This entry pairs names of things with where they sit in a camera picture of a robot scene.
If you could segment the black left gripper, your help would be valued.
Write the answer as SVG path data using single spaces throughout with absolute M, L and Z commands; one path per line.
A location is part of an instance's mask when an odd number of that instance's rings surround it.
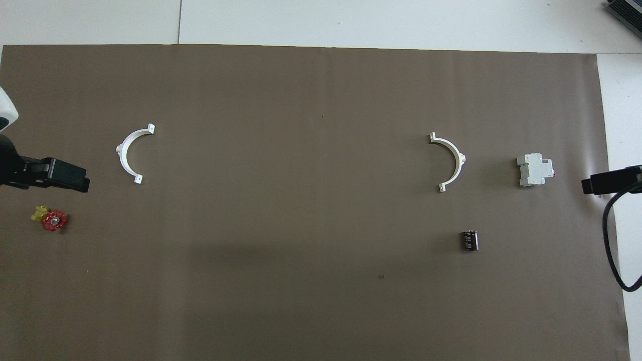
M 27 190 L 30 187 L 58 187 L 87 193 L 90 179 L 87 169 L 57 158 L 19 157 L 21 166 L 15 171 L 15 187 Z

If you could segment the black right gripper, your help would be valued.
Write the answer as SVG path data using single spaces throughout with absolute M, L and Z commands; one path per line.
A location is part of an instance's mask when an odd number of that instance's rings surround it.
M 585 195 L 616 194 L 621 190 L 627 190 L 631 194 L 642 194 L 642 164 L 592 174 L 582 180 L 582 191 Z

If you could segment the white half pipe clamp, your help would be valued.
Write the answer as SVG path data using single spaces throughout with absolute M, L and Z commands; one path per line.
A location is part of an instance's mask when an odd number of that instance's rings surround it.
M 431 144 L 438 144 L 449 150 L 454 159 L 454 171 L 452 172 L 452 175 L 446 181 L 438 184 L 439 192 L 442 194 L 447 192 L 448 187 L 460 176 L 463 166 L 467 161 L 467 157 L 459 150 L 456 144 L 448 139 L 438 137 L 436 132 L 430 133 L 429 142 Z
M 115 152 L 118 155 L 120 165 L 122 166 L 122 169 L 129 174 L 130 176 L 133 177 L 133 182 L 135 184 L 140 185 L 142 183 L 143 175 L 135 172 L 129 162 L 128 162 L 128 151 L 131 147 L 131 145 L 138 140 L 138 138 L 147 136 L 147 135 L 154 135 L 155 131 L 155 125 L 153 123 L 147 124 L 147 128 L 140 129 L 133 131 L 127 137 L 124 138 L 121 144 L 119 144 L 115 148 Z

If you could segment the white circuit breaker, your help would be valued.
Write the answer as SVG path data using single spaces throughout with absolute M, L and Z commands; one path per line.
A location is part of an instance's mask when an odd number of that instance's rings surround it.
M 516 158 L 516 164 L 520 168 L 521 187 L 544 185 L 546 179 L 555 176 L 552 160 L 543 158 L 541 153 L 523 154 Z

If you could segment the grey ribbed metal device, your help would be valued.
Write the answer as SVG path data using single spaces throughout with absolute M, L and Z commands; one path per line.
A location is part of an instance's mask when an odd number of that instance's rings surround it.
M 642 27 L 642 0 L 607 0 L 607 11 L 619 20 Z

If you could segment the brown paper table mat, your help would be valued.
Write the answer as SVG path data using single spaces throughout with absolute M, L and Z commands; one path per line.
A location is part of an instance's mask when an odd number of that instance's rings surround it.
M 7 46 L 0 86 L 90 178 L 0 187 L 0 361 L 629 360 L 596 55 Z

